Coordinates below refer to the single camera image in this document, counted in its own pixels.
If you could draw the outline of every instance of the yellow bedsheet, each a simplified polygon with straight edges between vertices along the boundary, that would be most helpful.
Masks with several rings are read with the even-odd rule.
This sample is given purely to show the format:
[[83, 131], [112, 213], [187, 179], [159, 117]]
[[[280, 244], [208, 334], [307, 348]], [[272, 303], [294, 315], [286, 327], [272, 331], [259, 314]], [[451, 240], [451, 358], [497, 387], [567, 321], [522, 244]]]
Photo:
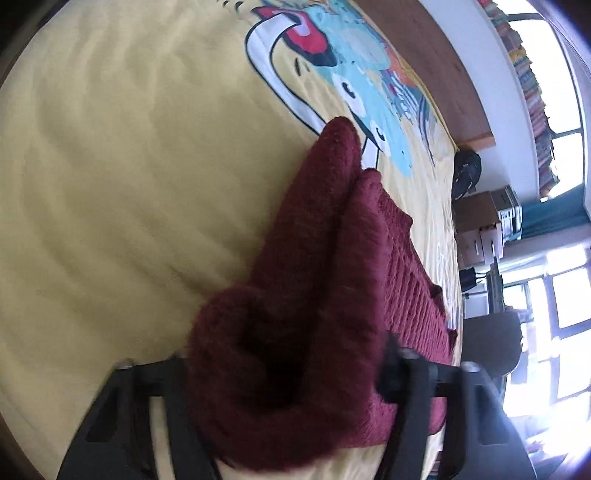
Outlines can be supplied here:
[[[112, 365], [168, 357], [200, 305], [247, 277], [334, 116], [356, 122], [364, 163], [414, 218], [460, 327], [454, 145], [381, 41], [333, 0], [72, 0], [34, 37], [0, 89], [0, 412], [48, 480]], [[220, 468], [367, 480], [382, 452], [280, 475]]]

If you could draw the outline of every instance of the wooden headboard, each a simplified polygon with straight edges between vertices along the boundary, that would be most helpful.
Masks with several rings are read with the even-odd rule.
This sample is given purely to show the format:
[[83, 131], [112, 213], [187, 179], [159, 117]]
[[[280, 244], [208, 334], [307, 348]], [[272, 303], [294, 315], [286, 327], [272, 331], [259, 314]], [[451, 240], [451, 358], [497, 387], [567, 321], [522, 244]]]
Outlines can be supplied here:
[[462, 61], [420, 1], [356, 3], [421, 77], [458, 146], [478, 151], [495, 145], [480, 98]]

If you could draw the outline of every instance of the folded sweater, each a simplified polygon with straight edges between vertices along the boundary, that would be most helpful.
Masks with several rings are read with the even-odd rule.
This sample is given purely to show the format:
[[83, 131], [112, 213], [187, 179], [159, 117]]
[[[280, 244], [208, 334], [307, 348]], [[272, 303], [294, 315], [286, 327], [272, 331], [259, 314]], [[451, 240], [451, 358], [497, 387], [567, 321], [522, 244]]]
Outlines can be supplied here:
[[[189, 337], [191, 415], [215, 453], [253, 470], [385, 443], [396, 407], [374, 383], [385, 331], [449, 364], [441, 288], [412, 219], [361, 169], [355, 127], [329, 122], [285, 195], [250, 279], [203, 306]], [[431, 431], [444, 402], [434, 400]]]

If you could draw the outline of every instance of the green curtain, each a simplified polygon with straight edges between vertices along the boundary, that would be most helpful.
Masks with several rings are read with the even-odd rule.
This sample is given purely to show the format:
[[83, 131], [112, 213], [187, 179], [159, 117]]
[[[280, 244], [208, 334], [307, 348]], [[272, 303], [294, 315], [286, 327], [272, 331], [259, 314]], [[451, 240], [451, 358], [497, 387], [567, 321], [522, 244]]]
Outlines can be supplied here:
[[522, 207], [521, 238], [544, 235], [589, 223], [584, 207], [584, 185], [547, 202], [526, 203]]

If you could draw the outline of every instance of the window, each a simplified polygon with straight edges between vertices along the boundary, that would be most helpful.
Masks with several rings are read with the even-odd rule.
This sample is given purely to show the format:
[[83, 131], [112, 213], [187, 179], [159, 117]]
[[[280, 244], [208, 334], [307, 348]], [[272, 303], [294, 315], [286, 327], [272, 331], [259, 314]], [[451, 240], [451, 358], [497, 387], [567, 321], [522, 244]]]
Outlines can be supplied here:
[[583, 182], [584, 145], [579, 99], [560, 34], [526, 0], [495, 0], [519, 33], [531, 69], [542, 90], [548, 124], [553, 131], [554, 167], [560, 179], [554, 198]]
[[527, 443], [541, 442], [548, 454], [567, 453], [591, 426], [591, 261], [589, 249], [547, 254], [537, 277], [532, 267], [503, 275], [505, 304], [531, 312], [522, 325], [527, 381], [509, 376], [504, 409], [528, 417]]
[[552, 285], [560, 328], [591, 319], [591, 284], [586, 268], [558, 275], [552, 279]]

